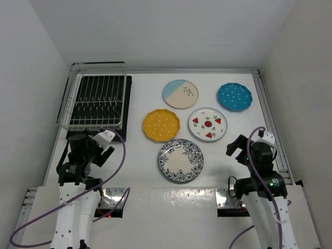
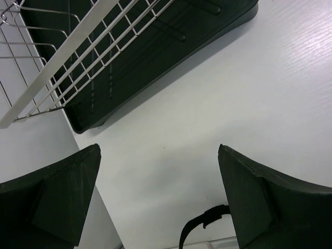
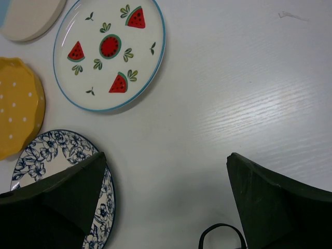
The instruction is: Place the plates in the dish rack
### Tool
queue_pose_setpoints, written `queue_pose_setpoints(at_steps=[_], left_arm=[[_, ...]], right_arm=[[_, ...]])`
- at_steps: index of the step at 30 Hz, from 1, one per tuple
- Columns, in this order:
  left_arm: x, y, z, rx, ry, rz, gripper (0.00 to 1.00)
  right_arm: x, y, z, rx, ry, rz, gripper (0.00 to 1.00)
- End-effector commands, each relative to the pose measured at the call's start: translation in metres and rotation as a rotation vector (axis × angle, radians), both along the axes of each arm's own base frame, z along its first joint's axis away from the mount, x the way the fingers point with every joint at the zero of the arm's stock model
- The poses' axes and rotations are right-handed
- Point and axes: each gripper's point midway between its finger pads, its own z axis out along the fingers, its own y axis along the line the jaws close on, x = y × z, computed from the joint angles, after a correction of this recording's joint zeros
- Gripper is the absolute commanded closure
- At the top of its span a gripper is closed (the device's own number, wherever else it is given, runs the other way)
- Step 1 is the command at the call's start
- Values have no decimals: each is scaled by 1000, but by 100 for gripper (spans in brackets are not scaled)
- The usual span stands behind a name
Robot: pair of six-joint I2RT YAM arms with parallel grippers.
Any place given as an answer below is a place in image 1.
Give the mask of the white watermelon pattern plate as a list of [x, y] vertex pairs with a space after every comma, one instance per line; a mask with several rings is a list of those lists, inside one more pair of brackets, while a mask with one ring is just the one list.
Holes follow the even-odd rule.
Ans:
[[191, 113], [188, 127], [196, 138], [211, 143], [225, 136], [228, 122], [220, 111], [211, 107], [202, 107]]

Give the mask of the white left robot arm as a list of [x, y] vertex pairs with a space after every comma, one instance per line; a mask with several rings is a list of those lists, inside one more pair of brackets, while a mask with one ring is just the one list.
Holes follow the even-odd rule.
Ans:
[[71, 135], [57, 165], [59, 204], [50, 248], [88, 248], [95, 210], [103, 196], [100, 178], [91, 177], [91, 164], [101, 167], [114, 148], [110, 130]]

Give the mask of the blue floral pattern plate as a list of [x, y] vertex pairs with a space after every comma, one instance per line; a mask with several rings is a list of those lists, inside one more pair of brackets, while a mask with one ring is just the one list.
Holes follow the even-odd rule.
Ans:
[[178, 184], [196, 179], [204, 166], [202, 150], [187, 139], [168, 141], [162, 146], [157, 160], [161, 173], [168, 180]]

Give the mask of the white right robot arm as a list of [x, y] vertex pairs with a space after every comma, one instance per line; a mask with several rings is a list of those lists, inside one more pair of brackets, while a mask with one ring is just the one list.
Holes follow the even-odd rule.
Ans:
[[228, 156], [240, 149], [236, 161], [250, 172], [248, 178], [235, 180], [233, 196], [245, 205], [261, 248], [298, 248], [288, 212], [286, 184], [273, 168], [274, 142], [272, 133], [261, 131], [256, 141], [239, 135], [227, 145]]

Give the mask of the yellow polka dot plate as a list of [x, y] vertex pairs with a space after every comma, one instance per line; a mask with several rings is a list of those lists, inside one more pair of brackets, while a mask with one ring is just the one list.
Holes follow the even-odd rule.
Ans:
[[156, 109], [143, 120], [143, 131], [155, 142], [167, 142], [175, 138], [180, 128], [180, 119], [168, 109]]

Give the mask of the blue polka dot plate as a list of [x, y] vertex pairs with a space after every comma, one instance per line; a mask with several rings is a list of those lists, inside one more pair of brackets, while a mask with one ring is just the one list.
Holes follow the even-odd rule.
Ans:
[[249, 89], [235, 82], [222, 85], [217, 92], [217, 99], [222, 107], [233, 112], [242, 112], [248, 109], [253, 101]]

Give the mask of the blue and beige plate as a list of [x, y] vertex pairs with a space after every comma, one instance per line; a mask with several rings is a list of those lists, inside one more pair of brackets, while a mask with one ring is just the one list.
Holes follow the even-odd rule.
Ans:
[[184, 79], [169, 82], [162, 91], [164, 101], [172, 108], [187, 109], [195, 105], [199, 91], [195, 84]]

